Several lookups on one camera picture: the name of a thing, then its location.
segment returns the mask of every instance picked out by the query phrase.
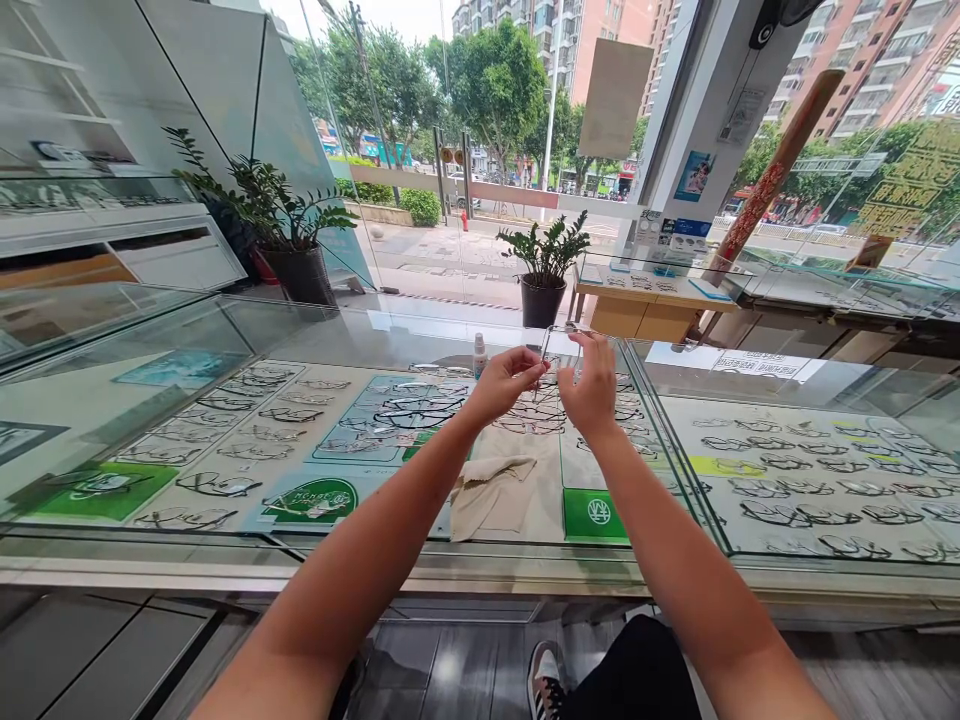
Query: white shelf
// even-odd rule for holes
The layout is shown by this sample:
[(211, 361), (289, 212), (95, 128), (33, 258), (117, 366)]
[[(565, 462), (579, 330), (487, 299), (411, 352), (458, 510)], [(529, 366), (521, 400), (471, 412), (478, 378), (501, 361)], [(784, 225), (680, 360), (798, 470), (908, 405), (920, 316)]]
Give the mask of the white shelf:
[(0, 113), (11, 113), (17, 115), (33, 115), (34, 117), (54, 118), (57, 120), (69, 120), (71, 122), (88, 122), (96, 125), (121, 125), (120, 120), (113, 118), (102, 118), (96, 115), (74, 115), (72, 113), (54, 112), (53, 110), (30, 110), (28, 108), (15, 108), (9, 105), (0, 105)]
[(36, 53), (23, 52), (23, 50), (14, 50), (13, 48), (0, 47), (0, 55), (26, 60), (27, 62), (40, 63), (41, 65), (52, 65), (53, 67), (63, 68), (64, 70), (74, 70), (83, 72), (83, 66), (76, 63), (58, 60), (57, 58), (47, 57), (46, 55), (37, 55)]

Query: hand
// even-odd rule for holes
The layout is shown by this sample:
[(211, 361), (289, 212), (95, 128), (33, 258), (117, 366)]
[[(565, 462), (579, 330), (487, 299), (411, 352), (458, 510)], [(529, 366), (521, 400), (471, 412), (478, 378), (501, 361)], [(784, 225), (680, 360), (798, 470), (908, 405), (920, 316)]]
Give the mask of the hand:
[(537, 380), (549, 368), (549, 362), (525, 347), (494, 355), (461, 414), (475, 420), (479, 427), (489, 425), (513, 407), (520, 393), (536, 387)]
[(557, 370), (557, 386), (567, 417), (587, 443), (598, 433), (617, 428), (614, 406), (617, 402), (616, 355), (603, 335), (592, 332), (571, 333), (570, 340), (583, 348), (583, 370), (573, 383), (573, 368)]

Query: black plant pot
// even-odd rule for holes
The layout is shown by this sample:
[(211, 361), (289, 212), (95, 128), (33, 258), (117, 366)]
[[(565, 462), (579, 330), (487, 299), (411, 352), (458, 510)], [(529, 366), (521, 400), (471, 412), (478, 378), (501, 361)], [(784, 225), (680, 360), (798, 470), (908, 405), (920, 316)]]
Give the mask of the black plant pot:
[(523, 326), (548, 328), (557, 320), (557, 311), (567, 284), (545, 288), (531, 284), (531, 275), (520, 276), (520, 294), (523, 298)]
[(290, 253), (262, 250), (261, 254), (291, 300), (311, 305), (337, 306), (320, 248)]

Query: potted plant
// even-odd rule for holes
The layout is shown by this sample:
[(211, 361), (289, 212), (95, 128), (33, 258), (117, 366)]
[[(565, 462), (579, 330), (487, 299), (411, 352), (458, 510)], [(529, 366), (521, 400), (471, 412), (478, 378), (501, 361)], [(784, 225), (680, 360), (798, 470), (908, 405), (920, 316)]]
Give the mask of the potted plant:
[(520, 258), (529, 270), (520, 276), (524, 327), (547, 328), (554, 324), (567, 289), (563, 276), (577, 256), (590, 246), (590, 233), (581, 232), (587, 211), (580, 213), (570, 225), (566, 220), (566, 216), (561, 215), (542, 233), (542, 238), (537, 235), (537, 223), (528, 233), (519, 230), (497, 233), (498, 239), (510, 244), (503, 256)]
[(227, 160), (228, 172), (239, 187), (227, 190), (210, 174), (203, 153), (186, 128), (163, 128), (177, 151), (198, 172), (174, 170), (173, 174), (196, 188), (201, 195), (222, 201), (253, 232), (254, 250), (267, 262), (287, 295), (295, 302), (336, 306), (323, 261), (323, 243), (318, 235), (325, 228), (355, 228), (354, 215), (339, 205), (337, 190), (307, 197), (294, 195), (287, 176), (270, 163), (237, 155)]

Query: black pants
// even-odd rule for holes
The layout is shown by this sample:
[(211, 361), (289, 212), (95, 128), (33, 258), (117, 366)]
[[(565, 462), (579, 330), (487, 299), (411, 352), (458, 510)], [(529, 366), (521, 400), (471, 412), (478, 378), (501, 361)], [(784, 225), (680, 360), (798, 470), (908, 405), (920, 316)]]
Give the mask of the black pants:
[(567, 695), (564, 720), (701, 720), (673, 633), (638, 615), (599, 665)]

